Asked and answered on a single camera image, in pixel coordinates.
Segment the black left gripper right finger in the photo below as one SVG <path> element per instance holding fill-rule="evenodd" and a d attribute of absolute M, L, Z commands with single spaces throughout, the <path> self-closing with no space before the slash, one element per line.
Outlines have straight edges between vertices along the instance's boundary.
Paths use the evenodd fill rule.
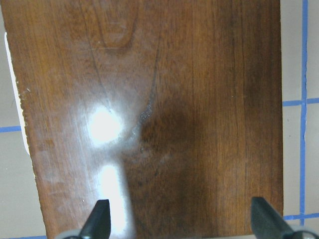
<path fill-rule="evenodd" d="M 290 239 L 294 230 L 262 197 L 251 200 L 251 229 L 257 239 Z"/>

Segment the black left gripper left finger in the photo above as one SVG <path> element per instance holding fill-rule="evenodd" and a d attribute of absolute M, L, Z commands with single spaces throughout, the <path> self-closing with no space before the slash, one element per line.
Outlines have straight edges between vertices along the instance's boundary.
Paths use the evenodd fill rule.
<path fill-rule="evenodd" d="M 81 239 L 108 239 L 111 234 L 110 202 L 98 200 L 80 231 Z"/>

